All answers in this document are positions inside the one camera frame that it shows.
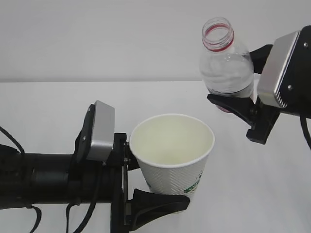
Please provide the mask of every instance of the bottle neck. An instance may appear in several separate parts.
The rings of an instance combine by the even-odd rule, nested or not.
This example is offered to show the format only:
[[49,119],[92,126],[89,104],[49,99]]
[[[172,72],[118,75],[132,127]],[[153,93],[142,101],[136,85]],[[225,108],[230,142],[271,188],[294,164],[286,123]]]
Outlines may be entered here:
[[213,18],[203,26],[202,41],[209,51],[222,52],[232,45],[233,40],[234,31],[225,18]]

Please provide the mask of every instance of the white table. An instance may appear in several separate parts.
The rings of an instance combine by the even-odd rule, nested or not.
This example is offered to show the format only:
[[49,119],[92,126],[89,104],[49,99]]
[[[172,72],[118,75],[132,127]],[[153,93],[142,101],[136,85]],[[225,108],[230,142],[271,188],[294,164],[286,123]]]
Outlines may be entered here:
[[[213,153],[188,210],[149,223],[138,233],[309,233],[311,153],[299,118],[281,115],[265,146],[246,138],[249,128],[206,100],[202,82],[2,83],[0,125],[26,152],[72,153],[87,107],[101,100],[116,108],[116,132],[130,133],[147,117],[182,113],[209,124]],[[12,145],[0,135],[0,143]],[[139,170],[133,189],[148,190]],[[65,232],[65,205],[41,205],[38,233]],[[74,207],[70,232],[87,205]],[[108,204],[98,204],[85,233],[109,233]],[[0,211],[0,231],[27,233],[33,210]]]
[[250,50],[310,24],[310,0],[1,0],[0,82],[200,80],[201,29]]

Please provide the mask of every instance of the clear plastic bottle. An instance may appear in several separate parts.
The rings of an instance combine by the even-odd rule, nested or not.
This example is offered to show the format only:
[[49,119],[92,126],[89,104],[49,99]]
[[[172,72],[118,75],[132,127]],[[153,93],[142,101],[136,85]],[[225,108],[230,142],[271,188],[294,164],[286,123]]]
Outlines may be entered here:
[[210,93],[252,98],[253,63],[229,21],[222,17],[209,20],[203,26],[202,41],[200,71]]

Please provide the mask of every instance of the white paper cup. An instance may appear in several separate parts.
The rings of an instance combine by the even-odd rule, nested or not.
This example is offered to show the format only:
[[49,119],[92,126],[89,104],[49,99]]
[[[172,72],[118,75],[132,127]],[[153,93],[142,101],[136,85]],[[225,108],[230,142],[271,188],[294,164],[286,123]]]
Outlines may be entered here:
[[135,127],[130,139],[151,192],[191,197],[214,147],[212,129],[182,114],[151,117]]

